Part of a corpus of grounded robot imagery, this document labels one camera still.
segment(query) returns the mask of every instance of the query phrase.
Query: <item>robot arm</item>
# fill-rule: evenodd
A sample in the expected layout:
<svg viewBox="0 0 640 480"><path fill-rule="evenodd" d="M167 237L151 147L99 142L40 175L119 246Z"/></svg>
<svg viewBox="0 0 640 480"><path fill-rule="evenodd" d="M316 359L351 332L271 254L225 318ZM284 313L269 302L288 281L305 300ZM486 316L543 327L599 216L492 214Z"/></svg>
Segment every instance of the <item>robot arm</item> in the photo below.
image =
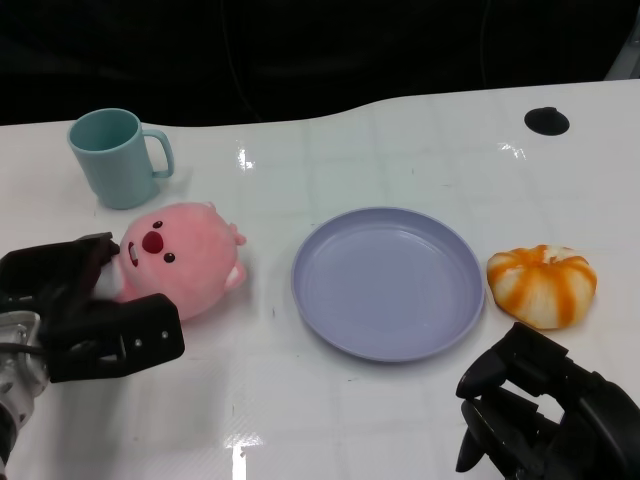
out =
<svg viewBox="0 0 640 480"><path fill-rule="evenodd" d="M0 480L49 380L122 377L184 352L178 311L164 295L122 304L92 298L118 252L105 233L0 260Z"/></svg>
<svg viewBox="0 0 640 480"><path fill-rule="evenodd" d="M464 374L457 396L468 429L456 470L488 455L505 479L640 478L640 409L614 383L567 358L567 350L516 323ZM551 395L565 414L556 424L538 406L501 388Z"/></svg>

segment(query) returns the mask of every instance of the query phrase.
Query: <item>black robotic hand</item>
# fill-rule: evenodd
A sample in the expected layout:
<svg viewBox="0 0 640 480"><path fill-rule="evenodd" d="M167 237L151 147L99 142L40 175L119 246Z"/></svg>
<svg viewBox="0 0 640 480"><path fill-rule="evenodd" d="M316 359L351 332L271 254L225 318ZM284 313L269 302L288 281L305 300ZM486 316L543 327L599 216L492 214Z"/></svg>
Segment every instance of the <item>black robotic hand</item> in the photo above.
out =
<svg viewBox="0 0 640 480"><path fill-rule="evenodd" d="M0 344L0 354L44 358L50 381L130 375L184 352L180 319L164 295L126 303L91 294L101 268L119 247L111 233L10 252L0 260L0 327L11 312L36 314L38 347Z"/></svg>
<svg viewBox="0 0 640 480"><path fill-rule="evenodd" d="M508 480L640 479L640 409L614 383L567 358L565 348L521 323L481 355L456 395L468 429L456 470L488 455ZM503 388L551 395L560 424Z"/></svg>

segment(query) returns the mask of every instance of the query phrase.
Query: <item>cable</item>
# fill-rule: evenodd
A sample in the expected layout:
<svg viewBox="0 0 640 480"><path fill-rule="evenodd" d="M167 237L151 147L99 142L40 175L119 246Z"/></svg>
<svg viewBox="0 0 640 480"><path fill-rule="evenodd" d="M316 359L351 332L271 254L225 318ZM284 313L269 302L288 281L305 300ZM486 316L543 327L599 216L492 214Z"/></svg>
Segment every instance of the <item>cable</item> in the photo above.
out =
<svg viewBox="0 0 640 480"><path fill-rule="evenodd" d="M233 65L231 47L229 46L229 34L227 32L227 17L224 13L224 0L220 0L220 21L222 23L222 36L224 38L224 49L225 49L225 53L227 54L227 62L229 63L229 70L231 70L231 77L233 78L233 84L236 87L236 92L238 93L240 100L242 100L242 103L244 103L244 106L247 108L247 110L249 110L253 114L253 117L256 119L256 121L262 122L262 117L253 108L253 105L251 105L251 102L249 101L247 96L244 94L244 90L242 88L242 85L240 85L240 80L238 79L238 75L236 73L236 68Z"/></svg>
<svg viewBox="0 0 640 480"><path fill-rule="evenodd" d="M487 88L487 69L484 62L484 38L487 30L487 18L489 17L489 8L491 0L485 0L484 12L482 13L482 24L480 25L480 74L482 75L482 86Z"/></svg>
<svg viewBox="0 0 640 480"><path fill-rule="evenodd" d="M44 348L22 345L20 343L0 343L0 354L2 353L28 353L30 355L44 356L47 351Z"/></svg>

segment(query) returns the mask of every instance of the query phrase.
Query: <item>plush toy red nose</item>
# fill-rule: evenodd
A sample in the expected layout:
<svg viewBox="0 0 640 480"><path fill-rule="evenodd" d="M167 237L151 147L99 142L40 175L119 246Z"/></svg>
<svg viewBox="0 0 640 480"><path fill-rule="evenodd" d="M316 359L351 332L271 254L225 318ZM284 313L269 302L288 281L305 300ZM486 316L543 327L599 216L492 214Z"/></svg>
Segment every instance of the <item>plush toy red nose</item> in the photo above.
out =
<svg viewBox="0 0 640 480"><path fill-rule="evenodd" d="M149 253L160 253L164 247L162 235L158 232L149 232L142 239L142 248Z"/></svg>

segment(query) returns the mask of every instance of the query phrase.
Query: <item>purple plate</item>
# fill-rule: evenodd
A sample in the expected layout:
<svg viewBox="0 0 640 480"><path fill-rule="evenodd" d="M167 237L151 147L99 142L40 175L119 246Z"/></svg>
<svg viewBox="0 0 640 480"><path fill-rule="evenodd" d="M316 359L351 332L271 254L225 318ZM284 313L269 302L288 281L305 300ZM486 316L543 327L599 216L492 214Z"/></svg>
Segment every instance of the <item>purple plate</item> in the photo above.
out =
<svg viewBox="0 0 640 480"><path fill-rule="evenodd" d="M302 244L292 289L327 342L381 362L417 360L460 340L484 299L478 260L431 217L367 208L321 225Z"/></svg>

